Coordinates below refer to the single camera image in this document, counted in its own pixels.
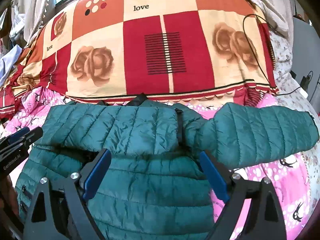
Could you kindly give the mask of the person's left hand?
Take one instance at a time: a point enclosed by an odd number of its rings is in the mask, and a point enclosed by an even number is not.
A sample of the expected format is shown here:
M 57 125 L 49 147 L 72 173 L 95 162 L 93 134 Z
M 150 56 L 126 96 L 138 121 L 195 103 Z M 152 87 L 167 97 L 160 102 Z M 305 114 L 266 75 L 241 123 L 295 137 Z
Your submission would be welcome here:
M 19 207 L 17 201 L 17 192 L 12 185 L 12 181 L 10 176 L 7 176 L 3 180 L 1 180 L 1 210 L 4 208 L 4 201 L 11 207 L 13 213 L 18 216 L 19 215 Z

